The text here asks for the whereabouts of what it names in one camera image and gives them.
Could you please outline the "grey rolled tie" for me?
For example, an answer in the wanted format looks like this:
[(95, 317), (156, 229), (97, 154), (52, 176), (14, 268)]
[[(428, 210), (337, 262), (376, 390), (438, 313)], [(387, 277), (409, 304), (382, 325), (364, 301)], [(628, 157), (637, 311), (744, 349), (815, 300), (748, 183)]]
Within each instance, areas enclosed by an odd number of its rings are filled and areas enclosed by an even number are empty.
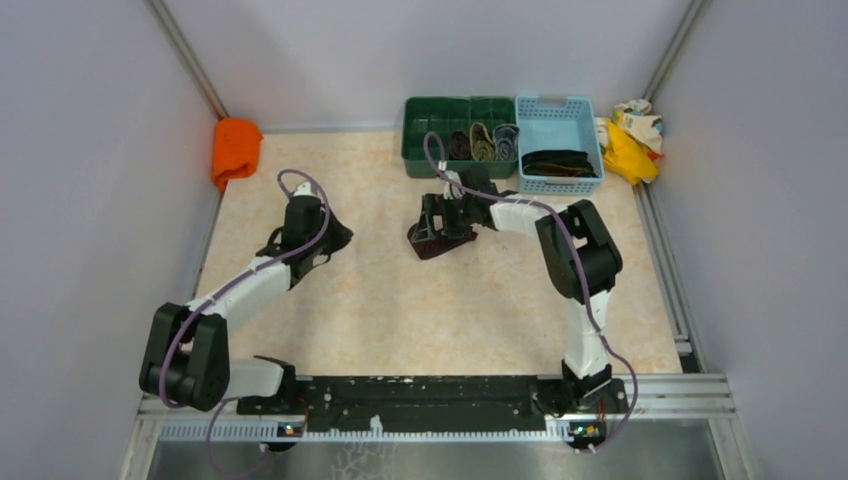
[(492, 131), (495, 159), (498, 161), (516, 161), (518, 157), (518, 138), (520, 128), (516, 124), (501, 124)]

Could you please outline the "yellow crumpled cloth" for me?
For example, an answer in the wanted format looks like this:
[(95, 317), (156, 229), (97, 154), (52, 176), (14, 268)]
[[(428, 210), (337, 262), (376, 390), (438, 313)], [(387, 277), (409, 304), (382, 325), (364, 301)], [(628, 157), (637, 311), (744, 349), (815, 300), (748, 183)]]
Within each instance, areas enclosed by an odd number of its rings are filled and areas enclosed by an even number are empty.
[(650, 184), (660, 175), (653, 150), (632, 138), (609, 118), (596, 119), (596, 133), (604, 168), (630, 185)]

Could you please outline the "dark brown rolled tie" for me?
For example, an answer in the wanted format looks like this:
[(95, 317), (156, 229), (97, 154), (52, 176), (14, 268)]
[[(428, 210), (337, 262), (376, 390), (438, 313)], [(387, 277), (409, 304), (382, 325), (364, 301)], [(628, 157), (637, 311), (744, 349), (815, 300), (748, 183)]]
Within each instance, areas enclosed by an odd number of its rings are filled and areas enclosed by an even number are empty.
[(450, 160), (467, 161), (472, 159), (471, 140), (466, 130), (455, 130), (448, 138)]

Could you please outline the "black tie in basket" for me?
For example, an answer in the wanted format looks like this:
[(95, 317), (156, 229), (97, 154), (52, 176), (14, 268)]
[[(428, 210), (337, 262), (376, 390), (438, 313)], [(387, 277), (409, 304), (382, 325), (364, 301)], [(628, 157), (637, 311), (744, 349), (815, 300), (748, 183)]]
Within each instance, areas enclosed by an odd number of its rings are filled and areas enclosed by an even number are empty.
[(588, 153), (580, 150), (539, 150), (521, 157), (521, 169), (526, 175), (596, 178)]

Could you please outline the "olive rolled tie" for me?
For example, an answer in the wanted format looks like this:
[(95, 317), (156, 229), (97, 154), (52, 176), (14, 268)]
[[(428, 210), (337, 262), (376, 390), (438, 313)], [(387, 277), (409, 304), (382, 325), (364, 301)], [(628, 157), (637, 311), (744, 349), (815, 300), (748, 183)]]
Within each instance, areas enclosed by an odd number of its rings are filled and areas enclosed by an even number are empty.
[(493, 161), (495, 143), (488, 128), (482, 122), (474, 122), (469, 129), (471, 158), (475, 161)]

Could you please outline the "white patterned crumpled cloth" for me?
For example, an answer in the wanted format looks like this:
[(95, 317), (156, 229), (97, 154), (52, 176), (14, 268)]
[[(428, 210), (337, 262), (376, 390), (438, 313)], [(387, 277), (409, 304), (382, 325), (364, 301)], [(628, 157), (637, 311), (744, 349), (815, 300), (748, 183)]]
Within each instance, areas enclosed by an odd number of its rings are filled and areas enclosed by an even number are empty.
[(661, 115), (652, 111), (653, 106), (648, 100), (635, 99), (615, 105), (610, 117), (596, 117), (596, 135), (601, 151), (609, 146), (609, 127), (615, 125), (640, 145), (662, 154), (664, 121)]

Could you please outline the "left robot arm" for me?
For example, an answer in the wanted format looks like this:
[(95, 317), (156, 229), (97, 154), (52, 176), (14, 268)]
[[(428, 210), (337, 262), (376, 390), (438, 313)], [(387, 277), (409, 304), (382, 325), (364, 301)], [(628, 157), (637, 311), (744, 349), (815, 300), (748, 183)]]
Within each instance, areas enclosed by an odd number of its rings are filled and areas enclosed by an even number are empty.
[(284, 223), (247, 267), (215, 292), (154, 313), (139, 373), (140, 389), (170, 408), (209, 411), (226, 399), (261, 399), (277, 414), (300, 399), (293, 365), (270, 357), (234, 360), (229, 336), (316, 266), (345, 248), (354, 233), (317, 197), (296, 196)]

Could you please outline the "green compartment organizer tray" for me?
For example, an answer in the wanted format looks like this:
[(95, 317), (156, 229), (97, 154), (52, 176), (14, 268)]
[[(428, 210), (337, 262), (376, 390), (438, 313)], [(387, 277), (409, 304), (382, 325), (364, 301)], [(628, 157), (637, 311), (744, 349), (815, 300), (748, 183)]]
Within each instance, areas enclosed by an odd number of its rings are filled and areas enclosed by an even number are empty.
[(447, 168), (461, 171), (480, 165), (492, 179), (506, 179), (517, 168), (517, 160), (457, 161), (449, 159), (448, 138), (455, 130), (469, 133), (471, 124), (482, 122), (492, 137), (501, 124), (516, 124), (514, 100), (504, 96), (419, 96), (409, 98), (404, 106), (401, 157), (406, 174), (423, 179), (435, 176), (426, 156), (434, 160), (444, 157)]

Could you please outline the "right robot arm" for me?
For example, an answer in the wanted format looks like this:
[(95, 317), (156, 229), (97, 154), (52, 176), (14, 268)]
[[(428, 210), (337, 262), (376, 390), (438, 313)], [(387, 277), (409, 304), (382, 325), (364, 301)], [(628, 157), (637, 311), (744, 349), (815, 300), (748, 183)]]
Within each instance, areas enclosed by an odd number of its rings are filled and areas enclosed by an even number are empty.
[(445, 188), (422, 196), (419, 219), (407, 232), (416, 255), (428, 260), (470, 243), (478, 226), (538, 241), (548, 277), (567, 307), (563, 398), (576, 412), (590, 411), (612, 377), (604, 328), (611, 292), (623, 269), (595, 205), (580, 200), (555, 206), (501, 191), (483, 167), (461, 172), (438, 168), (435, 173)]

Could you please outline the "orange folded cloth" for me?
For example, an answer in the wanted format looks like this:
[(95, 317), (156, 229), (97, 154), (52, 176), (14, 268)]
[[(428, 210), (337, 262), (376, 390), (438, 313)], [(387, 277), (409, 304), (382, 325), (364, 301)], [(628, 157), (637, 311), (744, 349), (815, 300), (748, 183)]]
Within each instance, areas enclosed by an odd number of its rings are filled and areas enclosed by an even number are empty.
[(234, 179), (252, 176), (259, 165), (263, 135), (253, 122), (225, 118), (215, 127), (211, 180), (220, 193)]

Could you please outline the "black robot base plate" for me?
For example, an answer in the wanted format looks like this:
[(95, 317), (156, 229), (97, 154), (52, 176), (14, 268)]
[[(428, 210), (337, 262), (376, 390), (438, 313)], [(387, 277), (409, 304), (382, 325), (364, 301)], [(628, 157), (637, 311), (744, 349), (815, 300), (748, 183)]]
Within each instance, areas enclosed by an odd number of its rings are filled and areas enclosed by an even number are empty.
[(561, 377), (313, 376), (286, 381), (271, 397), (247, 397), (240, 415), (303, 415), (310, 433), (539, 432), (548, 416), (591, 419), (627, 411), (618, 379), (579, 397)]

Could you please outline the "light blue plastic basket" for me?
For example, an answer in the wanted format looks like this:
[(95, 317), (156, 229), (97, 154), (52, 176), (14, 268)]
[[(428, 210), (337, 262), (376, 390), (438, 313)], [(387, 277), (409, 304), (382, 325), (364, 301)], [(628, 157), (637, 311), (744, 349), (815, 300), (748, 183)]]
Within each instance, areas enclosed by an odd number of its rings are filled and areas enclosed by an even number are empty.
[[(605, 169), (591, 101), (581, 96), (518, 95), (514, 105), (516, 125), (520, 130), (517, 141), (519, 191), (576, 196), (594, 193), (604, 180)], [(582, 174), (532, 171), (531, 154), (565, 150), (585, 156), (589, 168)]]

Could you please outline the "red navy striped tie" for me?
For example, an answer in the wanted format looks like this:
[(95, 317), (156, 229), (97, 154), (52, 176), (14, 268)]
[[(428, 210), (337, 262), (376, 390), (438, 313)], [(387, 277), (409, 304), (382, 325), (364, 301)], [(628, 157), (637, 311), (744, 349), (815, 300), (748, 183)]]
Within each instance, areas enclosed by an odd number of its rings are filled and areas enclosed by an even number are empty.
[(411, 227), (408, 230), (406, 236), (417, 257), (422, 261), (426, 261), (441, 256), (447, 252), (450, 252), (451, 250), (459, 248), (462, 245), (475, 241), (478, 237), (478, 233), (473, 229), (470, 229), (468, 236), (461, 239), (437, 237), (435, 240), (414, 241), (414, 228)]

